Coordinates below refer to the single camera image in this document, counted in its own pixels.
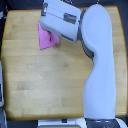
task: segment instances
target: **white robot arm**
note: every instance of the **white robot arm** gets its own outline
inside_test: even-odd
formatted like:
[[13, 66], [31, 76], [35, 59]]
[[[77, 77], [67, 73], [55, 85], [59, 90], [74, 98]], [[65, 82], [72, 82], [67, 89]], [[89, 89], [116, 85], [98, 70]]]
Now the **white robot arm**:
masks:
[[41, 27], [76, 42], [93, 60], [93, 69], [84, 87], [84, 118], [76, 124], [82, 128], [125, 128], [115, 119], [116, 86], [111, 19], [101, 5], [83, 10], [59, 0], [44, 0]]

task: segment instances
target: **light wood board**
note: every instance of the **light wood board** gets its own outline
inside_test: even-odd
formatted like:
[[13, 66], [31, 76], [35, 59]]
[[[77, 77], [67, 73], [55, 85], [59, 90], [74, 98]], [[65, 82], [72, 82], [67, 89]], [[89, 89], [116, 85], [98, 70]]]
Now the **light wood board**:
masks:
[[[116, 116], [125, 116], [127, 60], [123, 28], [118, 9], [106, 9], [113, 30]], [[60, 39], [58, 46], [39, 50], [40, 15], [41, 10], [9, 11], [7, 15], [1, 56], [7, 119], [82, 117], [84, 83], [93, 63], [81, 42]]]

